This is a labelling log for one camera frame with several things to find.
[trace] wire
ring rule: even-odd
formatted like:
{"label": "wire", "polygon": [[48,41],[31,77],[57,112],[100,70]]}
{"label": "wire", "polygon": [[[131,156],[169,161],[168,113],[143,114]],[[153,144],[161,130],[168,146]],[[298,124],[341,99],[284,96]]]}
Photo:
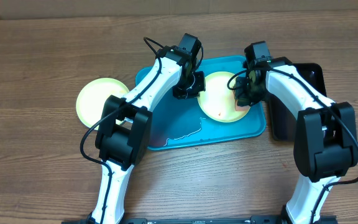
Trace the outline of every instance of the wire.
{"label": "wire", "polygon": [[85,144],[85,140],[86,138],[91,134],[91,132],[97,127],[99,126],[103,121],[107,120],[109,117],[117,114],[118,112],[120,112],[121,110],[123,110],[124,108],[128,107],[129,105],[133,104],[135,101],[137,101],[149,88],[151,85],[153,85],[154,81],[158,78],[158,76],[161,74],[161,69],[162,69],[162,63],[161,63],[161,58],[158,56],[157,51],[148,43],[148,40],[151,41],[152,43],[163,47],[161,44],[159,44],[158,42],[148,38],[148,37],[144,37],[143,38],[144,42],[147,44],[147,46],[149,46],[149,48],[153,51],[153,53],[155,54],[157,60],[158,60],[158,71],[157,74],[154,76],[154,78],[152,79],[152,81],[150,81],[150,83],[138,94],[136,95],[130,102],[126,103],[124,106],[120,106],[118,109],[114,110],[113,112],[109,113],[107,116],[105,116],[104,118],[101,118],[98,122],[96,122],[92,127],[89,128],[89,130],[87,130],[84,134],[84,136],[81,139],[81,143],[80,143],[80,152],[81,155],[91,161],[91,162],[95,162],[97,164],[101,164],[102,166],[105,166],[107,168],[107,170],[109,171],[109,181],[108,181],[108,185],[107,185],[107,189],[106,189],[106,193],[104,194],[104,201],[103,201],[103,207],[102,207],[102,215],[101,215],[101,220],[100,220],[100,224],[103,224],[103,220],[104,220],[104,215],[105,215],[105,211],[106,211],[106,204],[107,204],[107,198],[108,198],[108,193],[110,190],[110,186],[111,186],[111,179],[112,179],[112,175],[113,172],[111,170],[111,168],[103,161],[99,161],[97,159],[93,159],[92,157],[88,156],[85,154],[84,152],[84,144]]}
{"label": "wire", "polygon": [[[343,121],[340,119],[340,117],[333,112],[330,107],[328,107],[327,105],[325,105],[319,98],[318,96],[316,96],[309,88],[308,86],[303,83],[299,78],[295,77],[293,74],[289,74],[287,72],[283,72],[281,70],[278,69],[274,69],[274,68],[270,68],[270,67],[257,67],[257,68],[253,68],[252,70],[248,71],[247,73],[254,71],[254,70],[263,70],[263,71],[272,71],[272,72],[277,72],[280,73],[282,75],[285,75],[289,78],[294,79],[296,82],[298,82],[308,93],[309,95],[318,103],[320,104],[324,109],[326,109],[334,118],[335,120],[338,122],[338,124],[341,126],[342,129],[345,130],[345,132],[347,133],[347,135],[349,135],[349,137],[352,139],[352,142],[354,143],[354,145],[356,146],[357,150],[358,150],[358,142],[356,140],[356,138],[353,136],[353,134],[351,133],[351,131],[349,130],[349,128],[347,128],[347,126],[343,123]],[[314,220],[314,216],[316,215],[316,211],[318,208],[318,205],[320,204],[321,200],[323,199],[324,193],[325,191],[329,191],[329,188],[335,185],[346,185],[346,184],[354,184],[358,182],[358,177],[356,177],[353,180],[346,180],[346,181],[337,181],[337,182],[332,182],[329,184],[326,184],[325,186],[323,186],[322,191],[319,194],[319,197],[313,207],[313,210],[311,211],[311,218],[310,218],[310,224],[313,224],[313,220]]]}
{"label": "wire", "polygon": [[241,89],[242,86],[235,87],[235,88],[231,88],[231,87],[230,87],[230,82],[232,82],[234,78],[236,78],[237,76],[239,76],[239,75],[241,75],[241,74],[243,74],[243,73],[245,73],[245,72],[247,73],[247,74],[246,74],[246,78],[247,78],[247,77],[248,77],[248,74],[250,73],[250,71],[248,71],[248,70],[243,70],[243,71],[241,71],[241,72],[239,72],[239,73],[236,73],[236,74],[233,75],[233,76],[229,79],[229,81],[227,82],[227,88],[228,88],[229,90],[239,90],[239,89]]}

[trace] plate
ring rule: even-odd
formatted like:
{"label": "plate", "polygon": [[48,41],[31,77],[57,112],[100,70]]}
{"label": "plate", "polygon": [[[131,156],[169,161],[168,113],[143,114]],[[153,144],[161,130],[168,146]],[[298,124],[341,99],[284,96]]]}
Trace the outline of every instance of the plate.
{"label": "plate", "polygon": [[99,78],[88,83],[77,97],[76,111],[81,122],[88,128],[98,122],[102,116],[104,102],[110,95],[123,97],[128,87],[113,78]]}
{"label": "plate", "polygon": [[230,123],[243,118],[249,111],[236,111],[234,93],[227,88],[227,82],[234,74],[214,72],[205,77],[205,91],[200,92],[198,104],[204,113],[215,121]]}

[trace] black metal base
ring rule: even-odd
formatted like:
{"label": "black metal base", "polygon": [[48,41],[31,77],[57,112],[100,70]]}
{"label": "black metal base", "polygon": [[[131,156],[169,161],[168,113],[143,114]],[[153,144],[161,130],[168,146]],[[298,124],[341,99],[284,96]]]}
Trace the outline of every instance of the black metal base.
{"label": "black metal base", "polygon": [[[98,224],[93,221],[91,214],[86,220],[77,222],[62,222],[62,224]],[[281,215],[253,215],[250,218],[189,218],[168,220],[147,220],[145,218],[123,219],[119,224],[293,224],[288,217],[285,205]],[[336,216],[321,217],[314,224],[338,224]]]}

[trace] blue tray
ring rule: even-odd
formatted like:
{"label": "blue tray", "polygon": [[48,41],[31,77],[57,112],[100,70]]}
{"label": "blue tray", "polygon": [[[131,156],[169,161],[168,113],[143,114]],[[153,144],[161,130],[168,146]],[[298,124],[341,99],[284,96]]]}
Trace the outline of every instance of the blue tray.
{"label": "blue tray", "polygon": [[[206,59],[202,61],[199,70],[205,76],[214,72],[237,73],[243,70],[245,60],[240,55]],[[140,70],[135,84],[140,83],[150,70],[151,67]],[[149,149],[174,149],[250,138],[262,134],[265,128],[266,119],[260,103],[253,106],[239,121],[221,123],[204,114],[196,98],[178,100],[170,90],[153,111]]]}

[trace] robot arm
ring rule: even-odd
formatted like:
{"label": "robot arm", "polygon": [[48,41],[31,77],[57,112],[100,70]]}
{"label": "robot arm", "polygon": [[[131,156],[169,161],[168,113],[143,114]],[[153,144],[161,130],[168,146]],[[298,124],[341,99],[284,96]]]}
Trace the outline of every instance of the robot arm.
{"label": "robot arm", "polygon": [[[201,42],[197,37],[185,34],[179,46],[166,46],[158,51],[161,72],[149,88],[147,86],[160,68],[158,59],[144,79],[123,98],[110,96],[106,100],[102,117],[119,107],[125,109],[99,126],[95,145],[112,175],[109,177],[108,169],[102,166],[98,203],[87,218],[88,223],[118,224],[121,221],[129,176],[149,145],[152,112],[167,91],[173,88],[174,97],[187,99],[197,97],[200,91],[205,90],[204,73],[195,72],[196,55],[200,48]],[[130,105],[129,102],[143,90],[142,96]],[[132,129],[116,125],[115,119],[133,122]]]}
{"label": "robot arm", "polygon": [[249,76],[237,77],[237,105],[254,105],[262,99],[266,100],[268,94],[273,94],[297,119],[294,158],[301,174],[282,217],[291,224],[321,221],[319,213],[328,191],[325,191],[319,202],[314,217],[311,211],[323,187],[337,182],[348,168],[354,167],[358,153],[349,136],[344,134],[331,114],[314,100],[304,86],[331,108],[351,130],[352,135],[356,136],[354,110],[349,103],[335,103],[316,91],[288,59],[273,59],[265,42],[251,44],[245,53],[247,63],[244,66],[249,69]]}
{"label": "robot arm", "polygon": [[[308,82],[306,82],[297,72],[296,68],[292,65],[282,65],[275,67],[277,70],[293,74],[299,80],[301,80],[318,98],[327,106],[331,106],[334,103],[332,99],[329,99],[316,91]],[[266,89],[269,93],[277,96],[283,104],[291,111],[295,119],[298,117],[298,112],[306,110],[308,108],[320,109],[322,106],[315,102],[310,94],[294,79],[288,78],[277,72],[269,71],[266,74]],[[295,191],[291,200],[287,203],[285,209],[288,214],[288,218],[293,224],[309,224],[311,219],[311,211],[318,199],[320,192],[323,190],[323,186],[339,181],[340,177],[330,176],[320,179],[318,182],[313,183],[309,177],[303,175],[299,176],[298,182],[295,187]],[[320,210],[323,207],[329,192],[324,194],[323,199],[317,208],[314,220],[320,219]]]}

